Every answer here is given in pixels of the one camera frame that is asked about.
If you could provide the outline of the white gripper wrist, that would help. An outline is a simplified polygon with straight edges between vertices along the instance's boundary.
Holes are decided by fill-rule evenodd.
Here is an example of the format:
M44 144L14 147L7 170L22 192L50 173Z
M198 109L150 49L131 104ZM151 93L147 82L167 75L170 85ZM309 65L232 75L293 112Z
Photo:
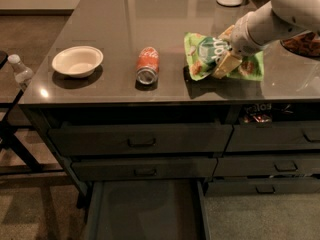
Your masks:
M242 63L242 57L252 56L264 49L249 33L249 19L253 12L238 19L235 25L229 26L219 35L219 39L229 41L231 51L225 51L213 70L213 76L221 79Z

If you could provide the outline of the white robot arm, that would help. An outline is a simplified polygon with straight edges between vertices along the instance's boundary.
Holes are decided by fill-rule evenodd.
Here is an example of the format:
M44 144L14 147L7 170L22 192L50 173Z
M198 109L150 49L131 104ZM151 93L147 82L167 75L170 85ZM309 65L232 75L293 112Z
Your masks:
M320 31L320 0L270 0L256 11L248 12L228 28L230 48L214 68L221 79L236 69L244 57L264 50L270 43Z

